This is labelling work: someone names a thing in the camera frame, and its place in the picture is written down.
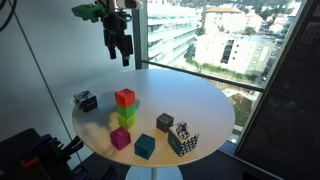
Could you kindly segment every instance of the white round table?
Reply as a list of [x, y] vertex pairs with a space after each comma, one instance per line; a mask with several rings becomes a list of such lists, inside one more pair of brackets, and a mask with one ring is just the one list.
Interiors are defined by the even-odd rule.
[[[111, 144], [109, 134], [119, 127], [115, 92], [124, 88], [136, 93], [136, 124], [128, 130], [131, 143], [118, 151]], [[228, 98], [208, 81], [186, 73], [129, 71], [108, 77], [88, 90], [97, 96], [98, 108], [83, 113], [75, 106], [74, 129], [92, 151], [132, 166], [127, 179], [142, 179], [137, 177], [142, 175], [150, 179], [151, 174], [154, 179], [182, 179], [177, 165], [197, 161], [216, 151], [225, 143], [235, 123]], [[183, 157], [168, 144], [168, 134], [156, 128], [156, 119], [164, 112], [174, 117], [174, 124], [186, 121], [199, 132], [197, 147]], [[134, 153], [134, 143], [142, 133], [156, 139], [149, 160]]]

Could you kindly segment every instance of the green cube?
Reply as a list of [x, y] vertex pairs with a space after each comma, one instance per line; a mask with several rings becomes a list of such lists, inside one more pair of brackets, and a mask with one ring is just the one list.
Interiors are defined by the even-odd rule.
[[117, 105], [118, 114], [124, 118], [130, 118], [136, 112], [136, 104], [132, 104], [128, 108]]
[[133, 114], [130, 118], [124, 118], [120, 115], [117, 116], [119, 126], [129, 129], [136, 123], [136, 115]]

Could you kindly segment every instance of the patterned cube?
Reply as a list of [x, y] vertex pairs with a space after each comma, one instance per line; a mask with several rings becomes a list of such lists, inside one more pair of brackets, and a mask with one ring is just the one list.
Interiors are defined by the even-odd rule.
[[172, 149], [183, 156], [197, 146], [199, 133], [186, 122], [180, 122], [169, 128], [168, 143]]
[[167, 133], [169, 130], [169, 127], [173, 125], [173, 117], [163, 113], [157, 118], [157, 128], [161, 131]]
[[120, 115], [117, 116], [119, 126], [129, 129], [136, 123], [136, 115], [132, 115], [130, 118], [124, 118]]
[[88, 112], [98, 107], [97, 98], [90, 91], [81, 92], [73, 97], [77, 107], [83, 112]]
[[149, 159], [155, 149], [155, 139], [145, 134], [141, 134], [134, 143], [134, 153], [142, 158]]
[[128, 108], [124, 108], [120, 105], [117, 105], [118, 114], [124, 118], [130, 118], [136, 112], [136, 104], [129, 106]]
[[136, 95], [130, 89], [123, 89], [115, 93], [117, 104], [128, 108], [136, 102]]
[[119, 127], [110, 133], [111, 143], [120, 151], [131, 143], [130, 133]]

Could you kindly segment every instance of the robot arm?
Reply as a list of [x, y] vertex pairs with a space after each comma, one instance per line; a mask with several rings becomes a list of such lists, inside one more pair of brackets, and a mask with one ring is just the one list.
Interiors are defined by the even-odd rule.
[[80, 5], [72, 8], [75, 16], [83, 20], [91, 20], [92, 23], [98, 22], [99, 18], [103, 23], [104, 42], [108, 47], [111, 59], [116, 59], [117, 47], [122, 55], [123, 66], [129, 65], [130, 55], [133, 54], [132, 37], [125, 35], [127, 22], [132, 17], [124, 9], [141, 9], [140, 0], [98, 0], [94, 4]]

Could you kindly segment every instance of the green robot part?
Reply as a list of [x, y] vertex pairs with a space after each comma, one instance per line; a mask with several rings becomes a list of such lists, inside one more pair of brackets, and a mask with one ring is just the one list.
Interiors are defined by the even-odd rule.
[[107, 9], [101, 5], [83, 4], [71, 9], [73, 14], [81, 17], [84, 21], [91, 20], [92, 23], [98, 22], [99, 17], [106, 15]]

